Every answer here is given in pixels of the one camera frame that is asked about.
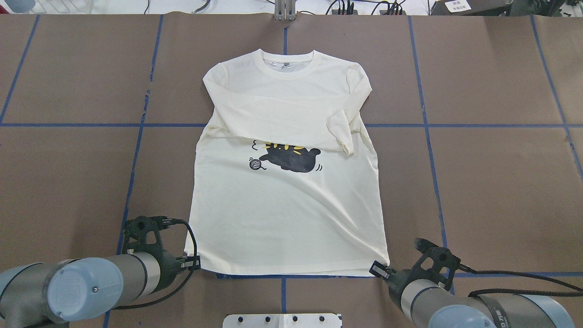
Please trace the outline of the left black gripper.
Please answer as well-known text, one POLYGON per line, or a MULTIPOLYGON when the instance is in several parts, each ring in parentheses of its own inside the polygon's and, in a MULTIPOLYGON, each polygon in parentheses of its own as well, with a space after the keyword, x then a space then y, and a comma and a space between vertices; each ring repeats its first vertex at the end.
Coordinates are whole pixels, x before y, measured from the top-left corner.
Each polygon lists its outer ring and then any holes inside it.
POLYGON ((160 278, 158 288, 170 286, 178 274, 185 270, 198 270, 200 266, 200 256, 173 256, 169 251, 162 251, 158 257, 160 278))

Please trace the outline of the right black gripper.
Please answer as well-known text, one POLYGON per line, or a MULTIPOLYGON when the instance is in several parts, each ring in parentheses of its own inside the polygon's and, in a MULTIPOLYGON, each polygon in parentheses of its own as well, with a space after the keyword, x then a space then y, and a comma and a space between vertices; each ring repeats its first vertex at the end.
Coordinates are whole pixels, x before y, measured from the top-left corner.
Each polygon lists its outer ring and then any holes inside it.
POLYGON ((391 266, 379 263, 377 260, 370 267, 370 273, 381 278, 388 286, 389 296, 401 297, 404 289, 420 276, 413 269, 396 270, 391 266))

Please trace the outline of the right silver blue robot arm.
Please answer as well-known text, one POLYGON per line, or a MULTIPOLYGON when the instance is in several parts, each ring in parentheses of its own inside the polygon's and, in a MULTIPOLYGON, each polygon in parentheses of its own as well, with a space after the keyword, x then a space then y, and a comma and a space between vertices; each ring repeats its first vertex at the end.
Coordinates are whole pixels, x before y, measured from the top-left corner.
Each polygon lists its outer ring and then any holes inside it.
POLYGON ((421 267, 397 271, 375 261, 370 272, 385 281, 392 301, 417 328, 575 327, 556 301, 570 293, 496 289, 457 297, 446 290, 442 275, 421 267))

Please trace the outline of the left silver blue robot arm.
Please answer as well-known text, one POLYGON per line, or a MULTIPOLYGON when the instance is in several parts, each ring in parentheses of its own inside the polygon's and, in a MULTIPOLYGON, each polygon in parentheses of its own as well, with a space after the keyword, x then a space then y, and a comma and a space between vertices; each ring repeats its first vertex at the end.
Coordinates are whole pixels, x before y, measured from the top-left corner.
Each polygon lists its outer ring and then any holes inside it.
POLYGON ((158 260, 147 252, 16 266, 1 274, 1 321, 7 328, 67 328, 162 291, 199 256, 158 260))

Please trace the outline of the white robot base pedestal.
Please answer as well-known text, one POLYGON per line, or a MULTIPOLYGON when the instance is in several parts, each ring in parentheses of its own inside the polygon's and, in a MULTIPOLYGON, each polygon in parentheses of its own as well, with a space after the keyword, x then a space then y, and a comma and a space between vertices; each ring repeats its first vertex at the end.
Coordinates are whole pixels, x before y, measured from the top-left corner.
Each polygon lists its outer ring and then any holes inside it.
POLYGON ((342 316, 335 313, 267 313, 228 315, 223 328, 342 328, 342 316))

